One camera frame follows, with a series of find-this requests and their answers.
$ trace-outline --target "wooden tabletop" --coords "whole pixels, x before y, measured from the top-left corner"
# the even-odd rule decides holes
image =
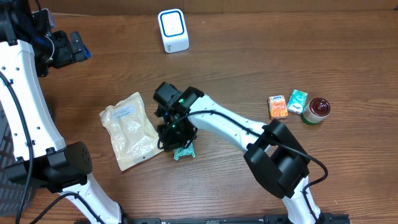
[[[139,92],[155,126],[154,90],[163,82],[194,86],[224,107],[269,123],[267,98],[293,89],[331,104],[325,122],[308,126],[289,113],[284,123],[329,170],[311,187],[323,212],[347,213],[352,223],[398,219],[398,13],[287,12],[186,15],[190,48],[166,54],[156,16],[56,17],[78,30],[92,58],[51,69],[40,84],[55,107],[67,143],[83,141],[104,191],[130,217],[253,217],[286,213],[282,201],[254,179],[242,153],[206,131],[196,158],[176,162],[161,153],[121,172],[99,113]],[[309,165],[310,179],[322,170]],[[38,190],[23,222],[57,198]],[[42,223],[84,216],[68,200]],[[14,218],[1,218],[12,223]]]

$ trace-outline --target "plastic bag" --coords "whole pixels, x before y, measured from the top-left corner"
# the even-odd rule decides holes
[[[144,102],[138,92],[116,106],[106,107],[99,115],[111,136],[122,171],[162,152],[157,148],[159,137],[145,114]]]

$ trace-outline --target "can lid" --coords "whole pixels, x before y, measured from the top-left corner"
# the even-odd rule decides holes
[[[310,102],[310,110],[313,114],[324,117],[330,113],[330,104],[323,98],[315,98]]]

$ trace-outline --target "orange and white package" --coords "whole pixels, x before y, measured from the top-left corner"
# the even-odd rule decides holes
[[[268,98],[269,118],[281,119],[287,117],[287,107],[283,95],[270,96]]]

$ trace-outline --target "can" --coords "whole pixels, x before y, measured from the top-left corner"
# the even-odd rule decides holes
[[[315,98],[305,106],[301,119],[306,124],[314,125],[323,121],[329,113],[329,102],[323,98]]]

